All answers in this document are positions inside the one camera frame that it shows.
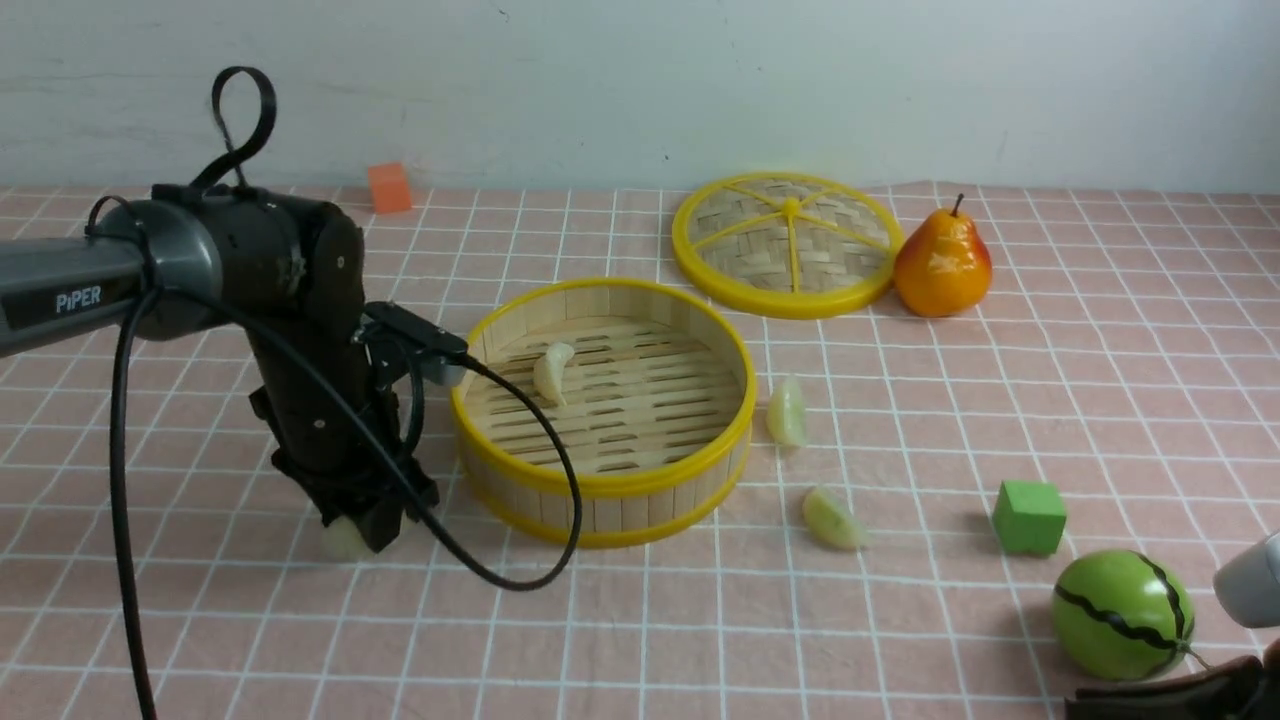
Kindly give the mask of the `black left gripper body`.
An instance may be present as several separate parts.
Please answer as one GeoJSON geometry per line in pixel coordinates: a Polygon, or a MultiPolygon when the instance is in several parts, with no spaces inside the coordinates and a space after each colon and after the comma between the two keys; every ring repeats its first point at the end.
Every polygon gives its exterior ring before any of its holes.
{"type": "Polygon", "coordinates": [[[353,342],[364,306],[364,232],[334,205],[269,205],[257,213],[283,252],[282,290],[248,311],[244,331],[262,384],[250,401],[278,447],[271,461],[308,496],[323,524],[351,518],[379,553],[435,483],[415,459],[425,401],[401,419],[393,386],[379,389],[353,342]]]}

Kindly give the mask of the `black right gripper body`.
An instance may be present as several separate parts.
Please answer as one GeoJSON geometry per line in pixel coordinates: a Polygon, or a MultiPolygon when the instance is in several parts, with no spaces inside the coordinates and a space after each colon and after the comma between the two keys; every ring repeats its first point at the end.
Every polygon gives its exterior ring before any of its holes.
{"type": "Polygon", "coordinates": [[[1277,719],[1279,642],[1178,679],[1083,688],[1064,707],[1066,719],[1277,719]]]}

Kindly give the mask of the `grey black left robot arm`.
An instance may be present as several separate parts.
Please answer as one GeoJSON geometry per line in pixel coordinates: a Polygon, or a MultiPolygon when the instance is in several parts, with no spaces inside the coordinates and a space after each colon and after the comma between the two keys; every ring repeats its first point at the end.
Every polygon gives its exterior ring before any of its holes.
{"type": "Polygon", "coordinates": [[[138,324],[143,340],[223,324],[180,297],[180,287],[242,311],[310,364],[301,369],[260,332],[247,332],[262,379],[250,404],[276,441],[273,466],[308,496],[324,524],[348,519],[369,550],[384,550],[419,510],[320,382],[384,443],[422,506],[436,505],[439,491],[413,457],[420,427],[401,430],[392,388],[404,374],[398,348],[356,340],[366,305],[364,231],[315,199],[223,190],[182,202],[175,187],[155,192],[116,205],[81,238],[3,245],[3,355],[120,325],[152,284],[165,295],[138,324]]]}

